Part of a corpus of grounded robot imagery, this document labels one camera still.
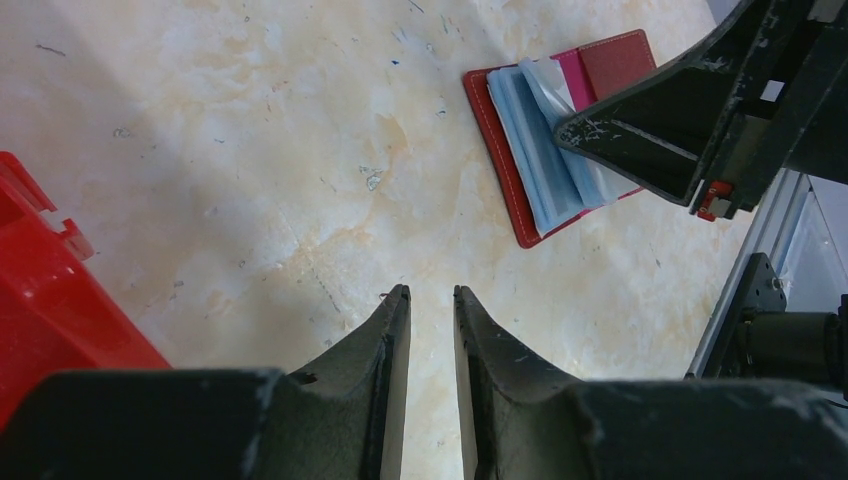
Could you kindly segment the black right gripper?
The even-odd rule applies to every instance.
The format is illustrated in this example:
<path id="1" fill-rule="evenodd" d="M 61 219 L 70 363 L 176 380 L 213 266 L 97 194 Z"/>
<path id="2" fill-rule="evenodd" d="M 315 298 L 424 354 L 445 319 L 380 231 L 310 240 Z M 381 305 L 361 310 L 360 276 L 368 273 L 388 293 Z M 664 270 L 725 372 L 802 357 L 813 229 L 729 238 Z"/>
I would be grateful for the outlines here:
<path id="1" fill-rule="evenodd" d="M 752 210 L 784 168 L 846 183 L 847 4 L 792 2 L 782 52 L 743 102 L 775 5 L 739 2 L 676 58 L 560 121 L 556 144 L 678 205 L 704 180 L 691 212 L 707 221 Z"/>

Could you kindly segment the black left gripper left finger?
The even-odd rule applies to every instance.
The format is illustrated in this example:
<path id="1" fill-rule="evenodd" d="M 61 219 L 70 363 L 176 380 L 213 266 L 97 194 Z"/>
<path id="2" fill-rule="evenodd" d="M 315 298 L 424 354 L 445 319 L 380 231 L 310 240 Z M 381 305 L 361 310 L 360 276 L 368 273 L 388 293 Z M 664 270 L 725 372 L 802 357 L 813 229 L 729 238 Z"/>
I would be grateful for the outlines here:
<path id="1" fill-rule="evenodd" d="M 301 368 L 69 370 L 1 434 L 5 479 L 396 479 L 411 293 Z"/>

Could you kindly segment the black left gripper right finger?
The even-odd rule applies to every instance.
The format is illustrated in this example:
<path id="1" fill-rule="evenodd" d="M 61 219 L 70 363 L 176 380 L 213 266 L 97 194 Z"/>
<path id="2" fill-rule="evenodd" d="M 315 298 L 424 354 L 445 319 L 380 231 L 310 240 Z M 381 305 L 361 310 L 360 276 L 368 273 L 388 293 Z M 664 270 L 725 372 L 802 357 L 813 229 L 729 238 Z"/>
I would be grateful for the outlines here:
<path id="1" fill-rule="evenodd" d="M 847 422 L 772 380 L 584 381 L 453 293 L 468 479 L 843 479 Z"/>

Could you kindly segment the red leather card holder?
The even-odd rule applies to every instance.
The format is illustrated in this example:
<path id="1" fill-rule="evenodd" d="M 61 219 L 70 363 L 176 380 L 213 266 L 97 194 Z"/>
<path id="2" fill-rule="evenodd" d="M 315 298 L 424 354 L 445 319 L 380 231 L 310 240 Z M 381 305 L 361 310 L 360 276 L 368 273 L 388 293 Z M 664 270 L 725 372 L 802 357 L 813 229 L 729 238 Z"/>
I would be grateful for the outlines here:
<path id="1" fill-rule="evenodd" d="M 464 74 L 520 247 L 530 249 L 589 212 L 640 192 L 623 175 L 557 146 L 554 129 L 655 67 L 647 35 L 636 29 Z"/>

